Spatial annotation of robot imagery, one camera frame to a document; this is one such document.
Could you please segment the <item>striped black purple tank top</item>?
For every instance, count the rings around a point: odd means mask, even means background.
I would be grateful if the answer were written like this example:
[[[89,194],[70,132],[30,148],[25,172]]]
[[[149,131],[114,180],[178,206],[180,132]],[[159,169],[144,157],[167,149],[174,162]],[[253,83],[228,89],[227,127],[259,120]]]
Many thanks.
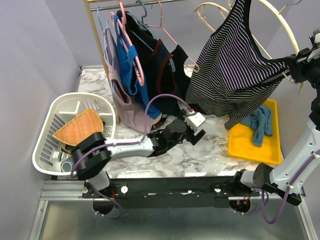
[[[250,30],[250,10],[251,1],[235,1],[201,50],[185,97],[204,115],[228,116],[227,130],[258,109],[290,72],[287,58],[261,54]]]

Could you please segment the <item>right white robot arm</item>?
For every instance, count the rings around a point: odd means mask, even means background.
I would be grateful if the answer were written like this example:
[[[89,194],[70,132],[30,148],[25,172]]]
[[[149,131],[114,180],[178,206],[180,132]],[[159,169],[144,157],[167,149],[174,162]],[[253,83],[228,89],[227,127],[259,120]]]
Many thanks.
[[[296,83],[308,81],[317,92],[320,90],[320,45],[305,48],[290,56],[291,76]],[[254,171],[238,171],[230,183],[230,191],[241,196],[253,189],[277,194],[285,202],[298,206],[301,188],[312,171],[320,164],[320,97],[311,102],[311,113],[306,129],[297,144],[284,159],[273,168],[260,163]]]

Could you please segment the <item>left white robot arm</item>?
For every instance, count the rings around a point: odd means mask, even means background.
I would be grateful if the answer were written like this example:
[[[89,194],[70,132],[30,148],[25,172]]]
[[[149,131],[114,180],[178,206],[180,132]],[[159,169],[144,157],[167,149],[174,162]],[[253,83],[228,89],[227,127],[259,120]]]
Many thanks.
[[[72,151],[72,177],[77,176],[81,181],[88,181],[93,191],[101,198],[107,197],[111,191],[111,180],[103,170],[111,160],[131,157],[158,157],[184,140],[195,145],[205,134],[200,128],[206,119],[201,114],[185,119],[175,119],[164,129],[149,133],[141,138],[105,140],[100,132],[93,133],[79,143]]]

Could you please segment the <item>pink tank top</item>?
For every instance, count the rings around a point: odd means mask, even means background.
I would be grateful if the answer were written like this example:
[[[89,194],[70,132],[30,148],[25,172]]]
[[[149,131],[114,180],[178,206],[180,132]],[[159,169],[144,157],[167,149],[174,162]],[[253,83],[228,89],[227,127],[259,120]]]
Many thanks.
[[[113,103],[120,120],[127,126],[138,132],[150,131],[154,123],[154,119],[147,116],[142,106],[129,96],[122,85],[119,72],[116,72],[110,65],[105,64],[108,69],[108,79],[112,93]]]

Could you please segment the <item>navy tank top red trim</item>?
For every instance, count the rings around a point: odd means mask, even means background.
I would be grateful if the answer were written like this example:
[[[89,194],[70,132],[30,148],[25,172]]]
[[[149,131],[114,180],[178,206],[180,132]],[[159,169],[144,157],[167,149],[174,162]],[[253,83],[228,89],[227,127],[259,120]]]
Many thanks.
[[[177,96],[177,84],[171,69],[168,65],[173,55],[167,50],[161,39],[156,40],[149,32],[139,28],[137,21],[126,14],[125,28],[128,36],[138,54],[144,75],[146,77],[147,92],[150,99],[161,94],[172,94]]]

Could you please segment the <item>blue tank top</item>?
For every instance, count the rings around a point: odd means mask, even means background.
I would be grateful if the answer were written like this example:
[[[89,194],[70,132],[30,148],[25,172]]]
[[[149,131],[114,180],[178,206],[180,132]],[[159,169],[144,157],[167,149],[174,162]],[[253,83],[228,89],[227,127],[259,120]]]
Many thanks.
[[[143,110],[145,110],[150,102],[147,87],[147,77],[144,76],[144,86],[140,86],[133,67],[133,57],[126,53],[117,34],[116,46],[122,86],[125,92],[131,97],[134,97],[135,101],[140,104]]]

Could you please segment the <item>light wooden hanger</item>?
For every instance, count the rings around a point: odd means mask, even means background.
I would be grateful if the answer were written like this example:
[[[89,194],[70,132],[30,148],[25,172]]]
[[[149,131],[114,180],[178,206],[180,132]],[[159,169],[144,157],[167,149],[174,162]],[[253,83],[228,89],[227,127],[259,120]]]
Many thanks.
[[[234,5],[234,0],[206,0],[204,3],[196,6],[193,12],[197,14],[199,19],[210,31],[215,32],[227,18]],[[272,57],[267,51],[269,31],[263,24],[271,17],[272,13],[267,7],[265,0],[253,0],[251,2],[249,17],[250,30],[261,54],[267,59],[271,59]]]

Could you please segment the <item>pink plastic hanger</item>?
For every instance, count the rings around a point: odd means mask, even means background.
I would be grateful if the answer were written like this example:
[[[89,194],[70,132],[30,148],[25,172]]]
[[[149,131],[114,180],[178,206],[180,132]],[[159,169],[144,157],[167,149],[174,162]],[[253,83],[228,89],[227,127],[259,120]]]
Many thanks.
[[[142,68],[142,65],[140,63],[138,54],[136,53],[136,48],[132,44],[132,41],[126,31],[126,13],[125,13],[125,8],[121,0],[117,1],[118,6],[120,7],[121,10],[121,18],[117,18],[115,22],[115,17],[117,16],[115,13],[111,12],[110,18],[112,20],[112,24],[114,26],[114,29],[116,30],[116,34],[121,41],[121,44],[125,50],[125,52],[128,55],[131,55],[133,57],[132,59],[132,65],[134,67],[135,75],[138,79],[138,83],[140,86],[144,86],[145,84],[145,75],[144,71]]]

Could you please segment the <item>grey blue hanger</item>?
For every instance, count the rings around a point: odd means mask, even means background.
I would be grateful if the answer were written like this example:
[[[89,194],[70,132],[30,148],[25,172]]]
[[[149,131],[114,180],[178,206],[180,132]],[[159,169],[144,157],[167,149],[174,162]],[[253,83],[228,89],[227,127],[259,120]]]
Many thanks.
[[[148,16],[147,7],[145,6],[145,4],[141,0],[136,0],[135,3],[138,4],[138,5],[141,5],[143,7],[144,15],[142,15],[141,18],[138,18],[137,16],[135,16],[131,12],[128,12],[127,14],[137,21],[139,29],[145,31],[146,33],[147,32],[150,33],[154,39],[159,40],[160,38],[157,36],[157,34],[153,30],[151,30],[151,28],[147,24],[144,23],[144,18],[146,18]],[[150,50],[154,51],[153,48],[151,48],[147,43],[145,43],[143,40],[141,40],[141,41]],[[171,70],[174,73],[176,71],[176,67],[175,67],[175,64],[174,64],[174,61],[172,60],[172,58],[170,58],[168,60],[168,65],[171,67]]]

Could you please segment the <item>black garment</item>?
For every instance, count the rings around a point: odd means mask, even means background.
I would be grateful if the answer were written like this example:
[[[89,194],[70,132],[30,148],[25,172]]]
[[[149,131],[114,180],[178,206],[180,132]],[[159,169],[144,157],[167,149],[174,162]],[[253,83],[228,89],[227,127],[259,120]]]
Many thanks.
[[[176,95],[182,100],[186,101],[186,93],[191,81],[191,78],[186,75],[184,63],[188,59],[188,55],[180,45],[177,45],[171,52],[173,55],[172,60],[175,65],[175,72],[173,73],[175,83],[178,90]]]

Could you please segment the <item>yellow plastic tray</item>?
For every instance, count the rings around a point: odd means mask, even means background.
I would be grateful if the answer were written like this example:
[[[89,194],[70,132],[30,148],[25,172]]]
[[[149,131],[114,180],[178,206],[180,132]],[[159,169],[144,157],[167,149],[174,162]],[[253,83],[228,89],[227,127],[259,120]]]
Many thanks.
[[[275,100],[270,98],[263,105],[269,107],[272,112],[273,135],[264,136],[261,147],[255,146],[253,143],[254,130],[239,123],[229,131],[228,155],[256,163],[279,165],[282,162],[282,151],[278,105]]]

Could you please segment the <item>teal cloth in tray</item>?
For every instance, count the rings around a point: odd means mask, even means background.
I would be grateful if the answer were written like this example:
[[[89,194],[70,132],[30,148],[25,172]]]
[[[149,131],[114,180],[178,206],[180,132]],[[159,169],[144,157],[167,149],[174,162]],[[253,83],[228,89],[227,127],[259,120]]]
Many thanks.
[[[271,137],[273,135],[272,117],[271,109],[262,105],[240,122],[253,130],[252,142],[256,147],[262,146],[264,136]]]

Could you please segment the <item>white plastic dish rack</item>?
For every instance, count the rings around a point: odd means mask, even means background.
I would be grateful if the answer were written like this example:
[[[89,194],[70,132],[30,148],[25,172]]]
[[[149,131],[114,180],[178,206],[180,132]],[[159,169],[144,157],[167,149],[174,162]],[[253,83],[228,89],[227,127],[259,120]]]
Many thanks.
[[[71,155],[62,149],[53,134],[88,108],[93,109],[104,123],[102,135],[108,140],[114,138],[116,113],[107,99],[85,92],[63,94],[52,102],[35,145],[32,163],[36,170],[50,176],[70,174]]]

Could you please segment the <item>wooden clothes rack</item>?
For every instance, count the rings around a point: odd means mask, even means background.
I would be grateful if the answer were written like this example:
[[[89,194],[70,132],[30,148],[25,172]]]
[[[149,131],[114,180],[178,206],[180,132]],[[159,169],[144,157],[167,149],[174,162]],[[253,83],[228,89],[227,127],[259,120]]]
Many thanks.
[[[151,30],[142,30],[133,15],[124,10],[111,14],[116,34],[119,74],[124,91],[147,111],[152,119],[160,114],[180,114],[177,97],[186,97],[190,78],[184,63],[188,56],[180,45],[168,52]]]

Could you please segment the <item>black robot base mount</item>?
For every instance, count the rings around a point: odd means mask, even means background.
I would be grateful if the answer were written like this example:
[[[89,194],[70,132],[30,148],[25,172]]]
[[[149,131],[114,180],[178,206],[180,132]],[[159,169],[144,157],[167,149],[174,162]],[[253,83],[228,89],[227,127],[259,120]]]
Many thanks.
[[[231,201],[259,196],[233,176],[114,178],[101,193],[115,197],[124,209],[228,208]]]

